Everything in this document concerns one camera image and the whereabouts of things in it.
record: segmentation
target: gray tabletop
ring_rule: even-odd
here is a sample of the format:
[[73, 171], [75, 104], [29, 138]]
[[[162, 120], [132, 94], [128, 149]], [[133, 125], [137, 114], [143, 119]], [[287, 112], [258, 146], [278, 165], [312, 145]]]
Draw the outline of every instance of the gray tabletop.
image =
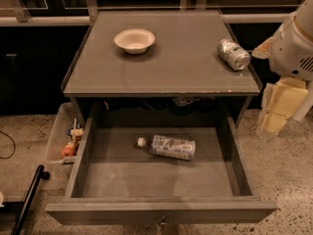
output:
[[[144, 54], [115, 46], [115, 36], [143, 28], [156, 36]], [[233, 71], [217, 54], [231, 38], [221, 17], [209, 11], [100, 12], [67, 82], [69, 97], [256, 95], [248, 69]]]

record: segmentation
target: black metal bar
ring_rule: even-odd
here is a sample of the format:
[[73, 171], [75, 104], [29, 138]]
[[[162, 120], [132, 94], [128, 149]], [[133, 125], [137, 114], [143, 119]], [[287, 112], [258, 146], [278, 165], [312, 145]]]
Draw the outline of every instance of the black metal bar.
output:
[[16, 223], [15, 223], [14, 228], [12, 230], [12, 233], [11, 233], [12, 235], [19, 235], [20, 234], [20, 232], [22, 230], [22, 225], [26, 219], [29, 207], [30, 207], [32, 199], [36, 193], [36, 189], [37, 189], [37, 186], [38, 186], [40, 179], [48, 179], [50, 177], [50, 173], [45, 172], [43, 170], [44, 170], [44, 165], [40, 165], [36, 170], [36, 173], [32, 179], [32, 182], [31, 182], [29, 189], [27, 191], [27, 195], [26, 195], [25, 200], [23, 202], [21, 213], [20, 213], [18, 219], [16, 220]]

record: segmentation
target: bottle cap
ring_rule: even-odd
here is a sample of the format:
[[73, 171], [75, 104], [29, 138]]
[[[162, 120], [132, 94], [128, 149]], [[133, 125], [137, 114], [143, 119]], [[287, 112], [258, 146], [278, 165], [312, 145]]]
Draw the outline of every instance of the bottle cap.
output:
[[137, 144], [139, 147], [145, 147], [146, 143], [147, 143], [146, 138], [144, 138], [144, 137], [138, 138]]

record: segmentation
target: floor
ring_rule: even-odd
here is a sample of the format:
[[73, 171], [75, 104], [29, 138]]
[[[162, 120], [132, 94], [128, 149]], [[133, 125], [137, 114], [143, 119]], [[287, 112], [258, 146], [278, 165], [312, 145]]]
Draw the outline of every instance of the floor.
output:
[[[302, 122], [290, 120], [279, 136], [258, 136], [259, 110], [246, 111], [238, 129], [240, 144], [262, 200], [278, 209], [255, 224], [195, 224], [168, 226], [164, 234], [313, 234], [313, 112]], [[38, 165], [56, 116], [0, 117], [0, 130], [16, 142], [16, 152], [0, 160], [0, 191], [24, 196]], [[12, 142], [0, 134], [0, 157], [10, 156]], [[160, 234], [156, 226], [62, 226], [44, 210], [62, 199], [72, 165], [44, 164], [51, 179], [41, 181], [23, 226], [23, 234]], [[0, 234], [11, 234], [14, 221], [0, 220]]]

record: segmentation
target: plastic bin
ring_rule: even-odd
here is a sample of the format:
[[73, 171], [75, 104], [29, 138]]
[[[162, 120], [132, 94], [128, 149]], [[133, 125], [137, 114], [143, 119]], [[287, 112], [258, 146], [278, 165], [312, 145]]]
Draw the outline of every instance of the plastic bin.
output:
[[74, 162], [75, 157], [62, 158], [61, 150], [68, 142], [67, 130], [75, 118], [77, 118], [77, 110], [72, 103], [60, 105], [46, 147], [45, 163], [65, 164]]

